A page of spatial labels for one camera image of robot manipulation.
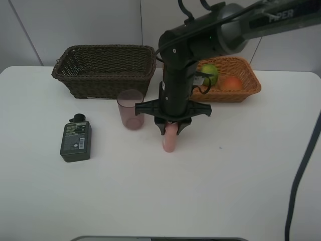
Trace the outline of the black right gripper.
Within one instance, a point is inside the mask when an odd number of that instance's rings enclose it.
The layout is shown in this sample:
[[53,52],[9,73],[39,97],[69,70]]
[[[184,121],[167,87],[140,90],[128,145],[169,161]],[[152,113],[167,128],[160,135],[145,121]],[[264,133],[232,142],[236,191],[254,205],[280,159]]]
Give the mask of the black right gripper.
[[[165,99],[159,98],[135,105],[136,114],[148,114],[167,122],[178,123],[177,136],[189,126],[192,118],[198,115],[211,116],[209,104],[188,100],[188,98]],[[155,123],[162,136],[166,132],[166,123]]]

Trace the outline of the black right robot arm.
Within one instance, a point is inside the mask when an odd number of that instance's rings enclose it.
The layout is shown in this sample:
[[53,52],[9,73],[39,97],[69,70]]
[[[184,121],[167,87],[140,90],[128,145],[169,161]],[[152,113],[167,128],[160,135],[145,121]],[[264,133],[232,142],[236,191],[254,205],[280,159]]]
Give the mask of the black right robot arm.
[[177,124],[180,133],[192,117],[211,114],[210,105],[190,100],[200,61],[239,53],[250,39],[320,23],[320,1],[257,1],[248,7],[201,4],[208,13],[194,18],[179,1],[188,18],[161,35],[155,52],[164,64],[158,98],[135,106],[136,114],[154,117],[161,134],[168,124]]

